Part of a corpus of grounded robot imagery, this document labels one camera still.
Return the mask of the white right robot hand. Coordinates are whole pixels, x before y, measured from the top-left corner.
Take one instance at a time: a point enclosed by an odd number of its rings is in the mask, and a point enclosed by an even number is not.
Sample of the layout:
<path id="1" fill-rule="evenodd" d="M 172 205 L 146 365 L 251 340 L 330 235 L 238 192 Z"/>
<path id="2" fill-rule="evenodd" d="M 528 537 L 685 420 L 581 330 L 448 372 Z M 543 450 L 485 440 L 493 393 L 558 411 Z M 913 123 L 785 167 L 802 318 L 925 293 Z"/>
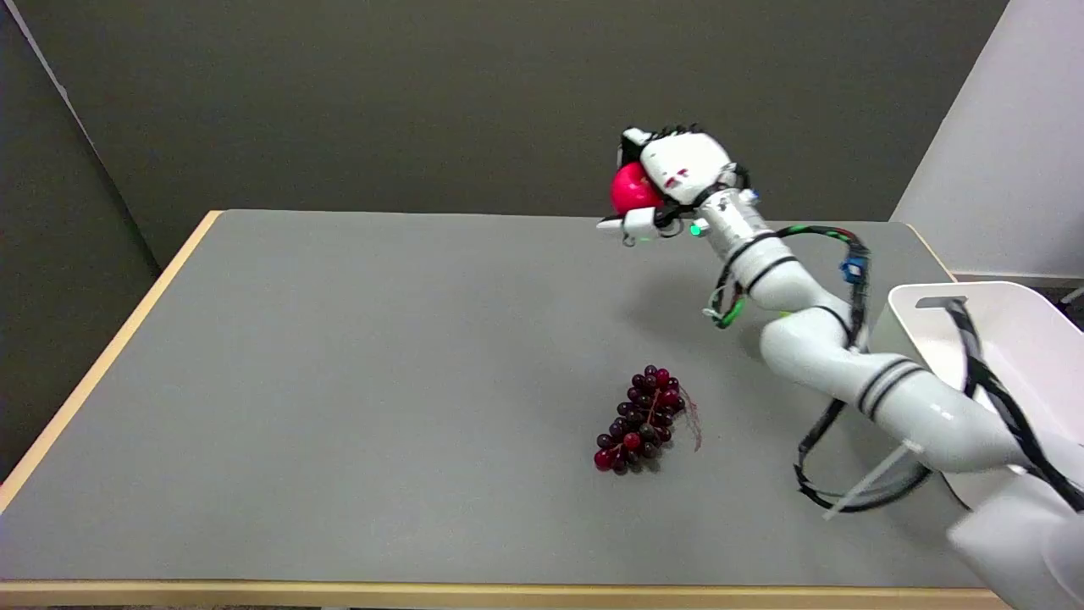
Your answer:
<path id="1" fill-rule="evenodd" d="M 625 247 L 673 238 L 718 192 L 750 187 L 748 170 L 698 126 L 628 127 L 609 186 L 612 213 L 596 229 Z"/>

